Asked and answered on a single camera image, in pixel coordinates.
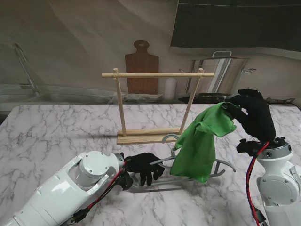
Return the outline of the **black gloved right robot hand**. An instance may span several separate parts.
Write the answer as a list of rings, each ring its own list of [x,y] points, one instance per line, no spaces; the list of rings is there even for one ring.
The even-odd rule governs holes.
[[[250,136],[262,142],[273,142],[276,137],[269,105],[262,94],[254,89],[240,89],[221,107],[238,120]]]

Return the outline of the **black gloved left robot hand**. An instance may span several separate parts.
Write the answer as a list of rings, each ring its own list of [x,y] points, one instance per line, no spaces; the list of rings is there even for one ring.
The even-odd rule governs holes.
[[[158,180],[163,175],[165,169],[157,164],[151,165],[152,162],[158,161],[160,158],[152,153],[141,153],[125,158],[127,171],[140,174],[141,186],[151,186],[153,180]]]

